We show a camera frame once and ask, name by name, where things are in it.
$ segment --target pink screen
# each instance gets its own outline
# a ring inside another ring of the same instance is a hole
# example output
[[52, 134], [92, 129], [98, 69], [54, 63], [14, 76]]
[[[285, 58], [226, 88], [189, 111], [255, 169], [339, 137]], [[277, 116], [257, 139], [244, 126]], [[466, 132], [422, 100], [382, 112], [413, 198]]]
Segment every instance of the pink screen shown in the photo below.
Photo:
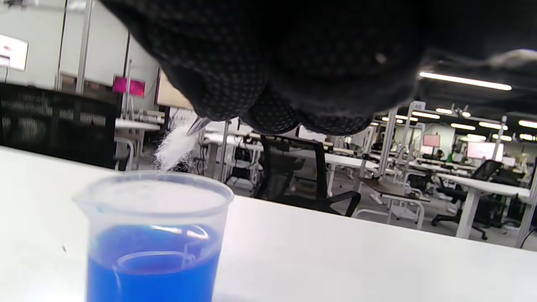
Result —
[[[494, 142], [468, 142], [467, 156], [471, 159], [492, 159], [494, 154]], [[498, 153], [496, 153], [495, 161], [501, 162], [503, 159], [503, 144], [498, 146]]]
[[439, 135], [424, 135], [423, 146], [437, 147], [437, 148], [440, 147], [440, 136]]
[[[119, 76], [115, 77], [112, 90], [122, 94], [127, 92], [127, 78]], [[146, 94], [146, 83], [131, 79], [129, 93], [133, 96], [143, 97]]]

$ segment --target beaker rim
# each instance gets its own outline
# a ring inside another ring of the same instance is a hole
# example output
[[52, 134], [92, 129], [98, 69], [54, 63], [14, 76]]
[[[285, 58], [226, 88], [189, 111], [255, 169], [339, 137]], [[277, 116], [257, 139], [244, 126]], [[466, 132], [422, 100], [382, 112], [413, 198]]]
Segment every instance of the beaker rim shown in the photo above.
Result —
[[[132, 211], [125, 207], [114, 206], [111, 203], [104, 202], [103, 200], [96, 197], [96, 193], [99, 190], [106, 188], [111, 188], [113, 185], [119, 184], [124, 181], [136, 181], [136, 180], [155, 180], [155, 181], [165, 181], [172, 183], [180, 183], [193, 185], [194, 187], [201, 188], [203, 190], [209, 190], [213, 193], [217, 193], [223, 197], [223, 202], [218, 205], [211, 206], [209, 208], [204, 208], [202, 210], [193, 210], [186, 212], [143, 212], [143, 211]], [[161, 217], [161, 218], [183, 218], [183, 217], [207, 217], [218, 214], [229, 206], [233, 201], [235, 195], [233, 191], [225, 184], [205, 176], [200, 176], [196, 174], [182, 173], [182, 172], [160, 172], [154, 170], [146, 171], [127, 171], [122, 172], [117, 175], [108, 176], [99, 179], [96, 182], [88, 185], [82, 192], [77, 194], [73, 200], [78, 204], [83, 211], [87, 211], [88, 207], [98, 209], [100, 213], [106, 214], [120, 214], [128, 215], [135, 217]]]

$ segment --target plastic beaker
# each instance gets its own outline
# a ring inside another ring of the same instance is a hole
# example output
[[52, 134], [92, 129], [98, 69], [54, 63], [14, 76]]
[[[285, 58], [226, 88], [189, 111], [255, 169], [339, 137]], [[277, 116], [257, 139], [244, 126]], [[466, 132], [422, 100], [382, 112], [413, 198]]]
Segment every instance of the plastic beaker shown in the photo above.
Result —
[[88, 302], [211, 301], [233, 192], [158, 171], [102, 179], [75, 197], [90, 220]]

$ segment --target white desk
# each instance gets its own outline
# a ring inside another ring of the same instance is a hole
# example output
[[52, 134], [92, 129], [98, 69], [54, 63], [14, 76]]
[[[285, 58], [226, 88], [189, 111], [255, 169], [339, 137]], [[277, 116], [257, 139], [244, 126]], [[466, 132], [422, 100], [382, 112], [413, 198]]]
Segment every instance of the white desk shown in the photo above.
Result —
[[[206, 133], [205, 139], [209, 144], [216, 145], [215, 147], [211, 147], [209, 149], [209, 164], [207, 165], [207, 176], [214, 178], [214, 167], [216, 165], [216, 149], [218, 145], [221, 145], [224, 139], [224, 136], [221, 133]], [[234, 136], [234, 135], [228, 135], [227, 138], [227, 145], [243, 148], [247, 150], [252, 151], [263, 151], [263, 146], [261, 145], [248, 145], [243, 142], [243, 137], [241, 136]], [[300, 150], [300, 151], [293, 151], [293, 156], [297, 157], [305, 157], [305, 158], [315, 158], [315, 154], [312, 151], [309, 150]], [[356, 159], [353, 157], [348, 156], [341, 156], [336, 154], [324, 154], [324, 160], [326, 163], [331, 164], [330, 172], [328, 175], [328, 194], [332, 194], [332, 186], [333, 186], [333, 180], [334, 180], [334, 174], [335, 174], [335, 168], [336, 165], [340, 166], [346, 166], [351, 168], [361, 168], [362, 166], [362, 159]], [[379, 167], [378, 164], [373, 162], [366, 162], [366, 169], [370, 171], [376, 171]], [[393, 170], [387, 169], [387, 173], [392, 173]]]
[[155, 125], [155, 124], [142, 123], [141, 121], [126, 120], [126, 119], [115, 119], [115, 128], [116, 129], [143, 130], [143, 131], [156, 131], [156, 130], [161, 129], [160, 126]]
[[533, 217], [533, 212], [535, 211], [535, 200], [529, 199], [529, 189], [505, 184], [478, 181], [476, 179], [447, 174], [439, 174], [438, 177], [449, 179], [468, 187], [468, 194], [466, 196], [464, 207], [462, 208], [461, 221], [459, 222], [459, 227], [457, 228], [456, 234], [456, 236], [460, 238], [468, 238], [471, 225], [474, 221], [477, 204], [479, 203], [479, 198], [484, 193], [494, 193], [508, 197], [514, 197], [518, 194], [520, 201], [526, 205], [516, 243], [516, 247], [520, 247], [524, 237], [527, 235]]
[[[115, 172], [6, 148], [0, 167], [0, 301], [83, 302], [88, 223], [71, 198]], [[531, 251], [237, 197], [214, 301], [528, 302], [536, 262]]]
[[416, 158], [416, 161], [427, 162], [427, 163], [445, 164], [445, 165], [448, 165], [448, 166], [455, 167], [457, 169], [469, 170], [469, 171], [475, 171], [477, 169], [477, 167], [474, 167], [474, 166], [467, 166], [467, 165], [464, 165], [464, 164], [457, 164], [457, 163], [452, 163], [452, 162], [427, 160], [427, 159], [423, 159], [423, 158], [420, 158], [420, 157]]
[[[126, 119], [115, 119], [115, 129], [116, 136], [122, 137], [124, 139], [130, 140], [134, 146], [134, 163], [136, 168], [139, 165], [140, 156], [142, 155], [143, 150], [143, 139], [145, 136], [145, 131], [157, 131], [161, 127], [154, 124], [143, 123], [140, 121], [126, 120]], [[134, 133], [127, 133], [127, 130], [134, 130]]]
[[457, 174], [457, 175], [465, 175], [469, 176], [469, 173], [464, 170], [455, 170], [455, 169], [446, 169], [442, 168], [441, 166], [437, 166], [434, 164], [428, 164], [428, 163], [418, 163], [418, 162], [409, 162], [409, 166], [413, 168], [421, 168], [421, 169], [427, 169], [431, 170], [433, 172], [441, 172], [441, 173], [449, 173], [449, 174]]
[[[207, 140], [208, 143], [221, 145], [223, 138], [224, 136], [220, 133], [206, 133], [205, 134], [205, 139]], [[263, 146], [261, 145], [247, 145], [243, 143], [243, 138], [241, 136], [228, 135], [227, 144], [228, 146], [239, 147], [239, 148], [243, 148], [247, 150], [254, 150], [254, 151], [260, 151], [260, 152], [263, 151]], [[315, 158], [315, 154], [308, 150], [293, 151], [292, 154], [293, 156], [297, 156], [297, 157]], [[338, 164], [341, 166], [352, 167], [352, 168], [360, 168], [362, 166], [362, 159], [355, 159], [353, 157], [325, 153], [324, 159], [326, 163], [329, 163], [329, 164]], [[378, 167], [379, 165], [376, 163], [373, 163], [373, 162], [366, 163], [367, 169], [376, 169]]]

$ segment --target ceiling light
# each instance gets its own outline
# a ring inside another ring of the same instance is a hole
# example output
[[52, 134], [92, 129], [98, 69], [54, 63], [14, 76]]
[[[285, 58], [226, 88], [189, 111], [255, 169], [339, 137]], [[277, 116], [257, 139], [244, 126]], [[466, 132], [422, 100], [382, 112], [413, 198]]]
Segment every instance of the ceiling light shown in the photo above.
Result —
[[485, 121], [480, 121], [479, 125], [481, 127], [487, 127], [487, 128], [494, 128], [494, 129], [500, 129], [502, 126], [500, 124], [493, 124], [493, 123], [487, 123]]
[[[404, 120], [407, 120], [407, 119], [408, 119], [408, 117], [406, 117], [406, 116], [400, 116], [400, 115], [396, 115], [395, 117], [398, 118], [398, 119], [404, 119]], [[411, 120], [411, 121], [418, 121], [417, 118], [410, 118], [410, 120]]]
[[440, 116], [438, 116], [436, 114], [430, 114], [430, 113], [419, 112], [419, 111], [412, 111], [412, 115], [413, 116], [424, 117], [424, 118], [432, 118], [432, 119], [439, 119], [440, 118]]
[[469, 139], [487, 140], [486, 137], [484, 137], [482, 135], [477, 135], [477, 134], [468, 134], [468, 135], [466, 135], [466, 137], [469, 138]]
[[[498, 139], [498, 134], [493, 134], [492, 138], [493, 139]], [[513, 140], [510, 136], [507, 136], [507, 135], [502, 135], [501, 138], [502, 138], [502, 140], [505, 140], [505, 141]]]
[[453, 111], [451, 111], [449, 109], [442, 109], [442, 108], [437, 108], [437, 112], [445, 113], [445, 114], [452, 114], [453, 113]]
[[469, 78], [446, 76], [446, 75], [437, 75], [437, 74], [424, 73], [424, 72], [419, 73], [419, 76], [428, 77], [428, 78], [434, 78], [436, 80], [444, 80], [444, 81], [450, 81], [450, 82], [456, 82], [456, 83], [470, 84], [470, 85], [488, 87], [488, 88], [494, 88], [494, 89], [500, 89], [500, 90], [511, 90], [511, 86], [509, 86], [509, 85], [491, 83], [491, 82], [484, 82], [484, 81], [478, 81], [478, 80], [471, 80]]
[[524, 126], [524, 127], [537, 128], [537, 122], [535, 122], [535, 121], [520, 120], [520, 121], [518, 121], [518, 124], [520, 126]]
[[523, 140], [535, 140], [535, 137], [531, 134], [521, 134], [520, 138]]
[[474, 126], [469, 126], [469, 125], [451, 124], [451, 126], [453, 128], [461, 128], [461, 129], [466, 129], [466, 130], [475, 130]]

